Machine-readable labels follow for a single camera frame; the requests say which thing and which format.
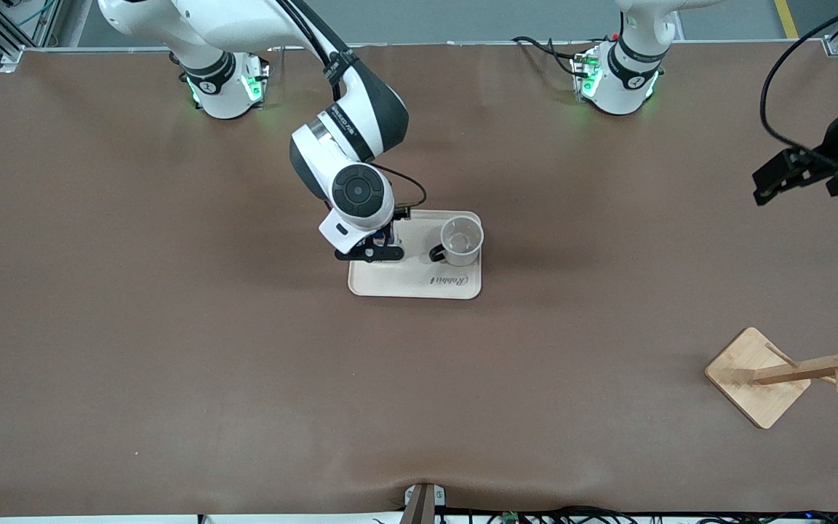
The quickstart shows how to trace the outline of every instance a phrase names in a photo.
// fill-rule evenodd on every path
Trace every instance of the wooden block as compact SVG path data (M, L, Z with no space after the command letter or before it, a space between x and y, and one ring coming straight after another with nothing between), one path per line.
M704 370L713 385L762 429L770 428L810 387L809 379L769 385L752 382L756 369L786 364L765 344L771 341L748 327Z

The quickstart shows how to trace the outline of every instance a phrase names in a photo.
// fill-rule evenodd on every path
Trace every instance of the brown tabletop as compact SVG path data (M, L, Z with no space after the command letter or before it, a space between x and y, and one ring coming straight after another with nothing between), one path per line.
M347 290L288 162L329 103L313 57L216 122L165 54L26 53L0 76L0 515L385 510L416 481L454 507L838 510L834 388L765 431L703 374L749 325L838 349L838 199L751 198L785 46L675 46L625 117L531 49L359 50L412 116L382 162L482 217L474 301ZM770 115L817 143L838 60L796 54Z

